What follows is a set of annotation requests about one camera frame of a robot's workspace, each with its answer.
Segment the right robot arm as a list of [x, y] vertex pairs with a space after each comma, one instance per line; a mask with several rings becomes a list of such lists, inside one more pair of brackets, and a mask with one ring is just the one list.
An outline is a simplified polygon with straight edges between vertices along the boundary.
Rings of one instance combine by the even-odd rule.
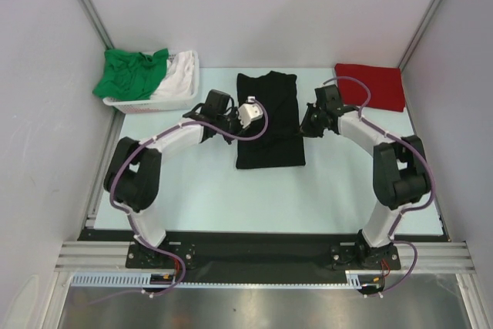
[[434, 183], [417, 136], [397, 137], [377, 126], [356, 106], [343, 104], [336, 85], [315, 89], [316, 100], [307, 105], [301, 135], [322, 137], [326, 130], [351, 140], [373, 159], [373, 190], [377, 203], [359, 232], [356, 261], [373, 268], [383, 259], [382, 248], [392, 243], [402, 216], [417, 207]]

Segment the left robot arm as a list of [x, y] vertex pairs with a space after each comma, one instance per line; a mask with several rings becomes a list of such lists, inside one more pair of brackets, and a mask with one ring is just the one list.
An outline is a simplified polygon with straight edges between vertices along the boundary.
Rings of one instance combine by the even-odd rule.
[[123, 212], [134, 238], [145, 246], [144, 259], [154, 267], [165, 265], [170, 248], [164, 217], [154, 204], [165, 161], [183, 150], [199, 145], [217, 133], [235, 139], [252, 121], [263, 116], [252, 98], [241, 106], [228, 106], [230, 96], [211, 90], [204, 103], [185, 113], [174, 126], [148, 139], [128, 136], [118, 141], [104, 179], [111, 206]]

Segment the black t shirt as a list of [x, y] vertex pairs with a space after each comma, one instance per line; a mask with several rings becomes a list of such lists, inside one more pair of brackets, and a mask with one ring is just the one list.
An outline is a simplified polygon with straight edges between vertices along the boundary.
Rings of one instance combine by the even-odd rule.
[[236, 168], [305, 166], [304, 139], [300, 135], [297, 76], [271, 71], [264, 76], [250, 77], [243, 73], [236, 78], [237, 98], [245, 102], [255, 97], [267, 111], [266, 132], [254, 141], [237, 143]]

